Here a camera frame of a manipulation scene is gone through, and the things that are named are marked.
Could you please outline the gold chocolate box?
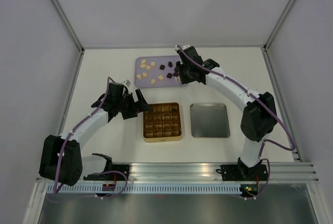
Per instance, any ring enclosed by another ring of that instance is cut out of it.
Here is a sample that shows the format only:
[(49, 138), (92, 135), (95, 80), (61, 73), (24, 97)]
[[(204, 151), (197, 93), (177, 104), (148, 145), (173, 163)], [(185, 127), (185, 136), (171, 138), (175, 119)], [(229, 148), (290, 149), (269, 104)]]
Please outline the gold chocolate box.
[(177, 102), (150, 104), (152, 111), (143, 114), (143, 139), (146, 143), (180, 141), (182, 125)]

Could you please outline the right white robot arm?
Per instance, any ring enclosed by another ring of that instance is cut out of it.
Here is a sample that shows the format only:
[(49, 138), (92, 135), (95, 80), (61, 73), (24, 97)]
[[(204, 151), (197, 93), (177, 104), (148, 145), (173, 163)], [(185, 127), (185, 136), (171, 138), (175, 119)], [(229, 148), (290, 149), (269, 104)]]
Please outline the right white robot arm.
[(195, 47), (177, 45), (180, 57), (176, 70), (182, 84), (202, 83), (220, 92), (242, 112), (240, 129), (245, 136), (242, 153), (237, 161), (237, 173), (243, 180), (251, 179), (260, 171), (263, 141), (273, 131), (277, 121), (274, 97), (239, 83), (212, 59), (203, 60)]

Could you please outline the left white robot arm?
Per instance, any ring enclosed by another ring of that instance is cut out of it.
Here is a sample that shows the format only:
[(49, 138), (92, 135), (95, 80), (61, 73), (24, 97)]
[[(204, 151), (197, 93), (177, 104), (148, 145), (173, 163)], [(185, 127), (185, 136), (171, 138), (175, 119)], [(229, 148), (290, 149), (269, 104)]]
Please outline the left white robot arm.
[(124, 120), (151, 111), (140, 89), (137, 101), (126, 85), (109, 82), (106, 92), (92, 105), (92, 110), (69, 131), (58, 136), (49, 135), (44, 140), (39, 175), (56, 184), (73, 186), (81, 177), (83, 162), (81, 147), (119, 113)]

